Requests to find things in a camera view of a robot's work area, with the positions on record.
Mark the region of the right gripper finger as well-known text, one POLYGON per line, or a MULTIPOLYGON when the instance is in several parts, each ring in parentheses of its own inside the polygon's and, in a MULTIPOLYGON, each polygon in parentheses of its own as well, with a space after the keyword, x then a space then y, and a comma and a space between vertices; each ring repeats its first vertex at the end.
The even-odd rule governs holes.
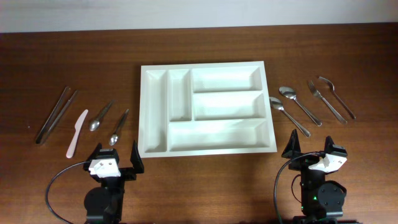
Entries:
POLYGON ((325 139, 324 151, 325 152, 333 152, 334 150, 335 150, 334 142, 333 142, 331 136, 327 136, 326 139, 325 139))
POLYGON ((295 158, 301 155, 301 148, 297 130, 294 129, 290 135, 289 141, 282 152, 282 158, 295 158))

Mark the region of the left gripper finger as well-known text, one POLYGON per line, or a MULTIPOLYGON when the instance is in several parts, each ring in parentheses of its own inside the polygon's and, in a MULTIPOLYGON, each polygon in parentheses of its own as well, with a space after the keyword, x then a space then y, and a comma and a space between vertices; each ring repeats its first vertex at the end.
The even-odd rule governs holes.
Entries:
POLYGON ((90 160, 96 159, 99 151, 102 149, 102 144, 98 143, 94 151, 90 154, 90 160))
POLYGON ((133 141, 130 161, 135 174, 144 173, 144 164, 139 154, 137 141, 133 141))

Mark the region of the pink plastic knife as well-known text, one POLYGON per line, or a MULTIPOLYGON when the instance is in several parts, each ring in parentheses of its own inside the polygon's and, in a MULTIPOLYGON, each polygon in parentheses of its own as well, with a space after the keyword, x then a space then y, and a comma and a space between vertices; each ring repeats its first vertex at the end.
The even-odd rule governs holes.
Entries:
POLYGON ((78 137, 79 137, 79 134, 81 131, 81 127, 83 126, 83 123, 84 123, 84 120, 85 120, 87 114, 88 114, 88 110, 84 110, 75 123, 75 133, 73 135, 73 138, 71 140, 71 143, 70 143, 67 153, 66 153, 66 158, 68 158, 68 159, 71 159, 74 155, 78 137))

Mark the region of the metal tablespoon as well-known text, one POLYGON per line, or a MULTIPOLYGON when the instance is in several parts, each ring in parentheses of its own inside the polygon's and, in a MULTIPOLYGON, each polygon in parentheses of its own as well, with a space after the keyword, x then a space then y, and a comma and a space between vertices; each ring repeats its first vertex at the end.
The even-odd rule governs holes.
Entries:
POLYGON ((286 115, 286 117, 288 117, 288 119, 291 120, 291 122, 294 123, 294 125, 296 125, 296 127, 298 127, 298 129, 302 132, 302 134, 309 138, 311 136, 310 131, 307 130, 306 128, 304 128, 299 122, 297 122, 291 115, 288 114, 288 112, 286 112, 286 110, 284 109, 283 103, 275 97, 270 96, 269 97, 269 101, 270 101, 270 106, 273 109, 279 110, 281 112, 283 112, 283 114, 286 115))

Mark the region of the metal tablespoon farther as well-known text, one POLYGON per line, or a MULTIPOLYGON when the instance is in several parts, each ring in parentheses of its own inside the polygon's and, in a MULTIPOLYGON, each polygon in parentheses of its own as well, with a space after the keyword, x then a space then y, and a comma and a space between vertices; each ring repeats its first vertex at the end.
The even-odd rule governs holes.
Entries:
POLYGON ((317 126, 321 126, 322 122, 320 119, 318 119, 310 110, 308 110, 303 104, 301 104, 298 99, 297 99, 297 93, 296 91, 291 88, 291 87, 287 87, 287 86, 281 86, 279 88, 279 93, 291 100, 294 100, 296 102, 296 104, 298 104, 298 106, 308 115, 308 117, 317 125, 317 126))

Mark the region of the metal chopstick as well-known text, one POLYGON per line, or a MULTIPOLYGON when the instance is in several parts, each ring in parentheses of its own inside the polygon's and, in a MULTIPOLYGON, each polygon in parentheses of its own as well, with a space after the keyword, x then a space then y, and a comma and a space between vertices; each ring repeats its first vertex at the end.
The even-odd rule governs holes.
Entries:
POLYGON ((55 115, 58 113, 58 111, 60 110, 60 107, 67 95, 67 92, 70 90, 69 86, 66 86, 64 88, 64 90, 62 91, 62 94, 60 95, 60 98, 58 99, 56 105, 54 106, 52 112, 50 113, 50 115, 48 116, 46 122, 44 123, 44 125, 42 126, 41 130, 39 131, 36 139, 35 139, 35 143, 36 144, 40 144, 42 141, 42 138, 44 136, 44 134, 47 132, 49 126, 50 126, 50 122, 55 118, 55 115))
POLYGON ((66 110, 68 109, 68 107, 71 105, 71 103, 75 99, 77 93, 78 93, 78 90, 75 90, 73 92, 73 94, 71 95, 71 97, 65 103, 63 101, 63 103, 62 103, 62 105, 60 107, 60 110, 55 115, 55 118, 50 122, 50 126, 49 126, 47 132, 44 134, 40 144, 43 144, 47 140, 47 138, 49 137, 50 133, 55 129, 56 125, 61 120, 62 116, 66 113, 66 110))

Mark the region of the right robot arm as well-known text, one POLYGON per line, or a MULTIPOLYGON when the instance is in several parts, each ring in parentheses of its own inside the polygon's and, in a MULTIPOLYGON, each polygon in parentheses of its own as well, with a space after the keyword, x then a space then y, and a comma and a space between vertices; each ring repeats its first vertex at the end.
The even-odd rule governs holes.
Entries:
POLYGON ((347 190, 325 176, 338 171, 347 161, 348 153, 342 146, 326 137, 322 151, 302 153, 299 137, 293 130, 282 153, 287 167, 299 172, 301 210, 303 215, 293 217, 293 223, 336 223, 343 215, 347 190))

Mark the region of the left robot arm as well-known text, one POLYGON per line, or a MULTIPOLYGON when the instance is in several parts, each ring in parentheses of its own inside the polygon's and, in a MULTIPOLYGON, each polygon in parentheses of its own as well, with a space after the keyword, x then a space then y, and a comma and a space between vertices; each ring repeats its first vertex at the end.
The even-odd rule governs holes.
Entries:
POLYGON ((144 173, 137 142, 133 142, 131 167, 119 167, 119 154, 114 148, 104 149, 98 144, 83 165, 83 170, 100 183, 85 196, 87 223, 119 223, 122 219, 125 183, 144 173))

